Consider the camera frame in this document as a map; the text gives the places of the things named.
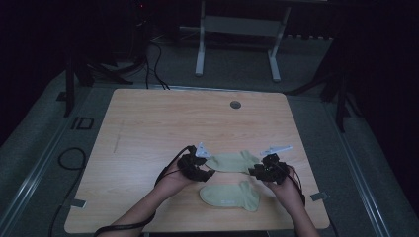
stand leg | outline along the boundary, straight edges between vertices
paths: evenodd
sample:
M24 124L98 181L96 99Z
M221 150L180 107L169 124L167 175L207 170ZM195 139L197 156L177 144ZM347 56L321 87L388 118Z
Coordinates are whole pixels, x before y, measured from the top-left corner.
M65 114L67 118L74 108L74 70L72 61L72 52L67 51L65 62Z
M204 59L206 57L205 46L205 19L206 19L206 1L201 1L201 22L200 22L200 48L198 49L197 67L195 69L196 76L204 74Z
M343 117L345 114L345 99L346 99L346 88L348 84L348 76L343 74L338 92L338 105L336 110L336 124L338 125L341 132L345 132L343 127Z
M288 17L290 15L290 11L291 11L291 8L288 7L284 14L284 18L278 27L278 33L277 33L275 45L271 50L268 50L268 59L269 59L269 64L271 65L272 79L275 82L281 81L280 70L278 69L278 62L277 62L276 56L277 56L278 49L280 47L281 39L283 38L283 35L284 35L284 29L285 29L285 25L287 24Z

tripod leg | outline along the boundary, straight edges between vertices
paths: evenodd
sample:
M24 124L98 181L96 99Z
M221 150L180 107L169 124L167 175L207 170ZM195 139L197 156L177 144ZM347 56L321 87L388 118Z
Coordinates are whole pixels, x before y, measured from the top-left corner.
M336 111L336 124L338 125L341 132L345 132L343 127L343 117L345 114L345 99L346 99L346 88L348 84L348 76L343 74L341 79L341 85L338 92L338 105Z
M66 62L65 62L65 114L67 118L74 107L74 71L73 71L73 61L72 61L72 52L67 51L66 53Z
M305 85L302 85L301 87L298 87L298 88L296 88L292 91L284 92L283 94L284 95L289 95L289 96L299 95L299 94L301 94L305 91L308 91L309 89L311 89L311 88L313 88L317 85L320 85L321 83L328 82L329 80L333 79L334 76L335 76L334 73L330 73L330 74L328 74L324 77L321 77L319 79L312 80L309 83L307 83Z

wooden table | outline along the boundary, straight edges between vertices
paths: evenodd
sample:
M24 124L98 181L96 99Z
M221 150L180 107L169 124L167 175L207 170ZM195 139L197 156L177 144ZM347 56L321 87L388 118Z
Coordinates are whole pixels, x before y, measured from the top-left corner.
M238 101L240 109L230 102ZM154 185L161 170L187 145L203 142L211 154L248 150L258 158L271 145L291 145L279 153L296 168L307 196L306 209L317 228L329 225L287 98L282 94L224 91L119 89L115 92L76 194L84 208L72 207L69 233L95 232L111 224ZM213 184L249 181L260 193L256 212L214 207L199 190ZM184 188L157 210L147 232L292 229L273 193L254 177L216 172L206 183Z

cloth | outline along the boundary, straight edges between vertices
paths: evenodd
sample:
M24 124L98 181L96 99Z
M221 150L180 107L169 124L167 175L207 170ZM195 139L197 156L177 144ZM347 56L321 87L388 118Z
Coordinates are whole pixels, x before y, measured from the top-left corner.
M254 168L260 161L257 157L244 150L237 153L223 153L211 156L206 165L221 172L242 172L249 174L249 168Z
M259 194L254 191L249 182L239 185L210 185L200 190L201 199L213 206L242 207L248 211L256 211L259 207Z

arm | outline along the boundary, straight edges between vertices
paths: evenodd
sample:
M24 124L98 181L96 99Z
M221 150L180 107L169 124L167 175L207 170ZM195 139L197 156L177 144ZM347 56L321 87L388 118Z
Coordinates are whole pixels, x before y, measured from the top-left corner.
M294 177L295 172L290 169L290 176ZM286 178L282 184L276 185L272 182L264 182L264 184L274 192L277 200L284 207L293 220L295 231L300 237L317 237L320 236L314 227L310 217L305 211L304 204L298 190L293 181Z
M169 167L166 174L177 171L177 161ZM125 225L133 224L146 220L154 211L163 203L167 198L175 195L185 186L193 183L194 181L186 178L181 172L175 172L165 176L160 182L143 197L137 204L135 204L129 211L121 216L112 225ZM131 230L105 232L99 237L137 237L141 233L143 227Z

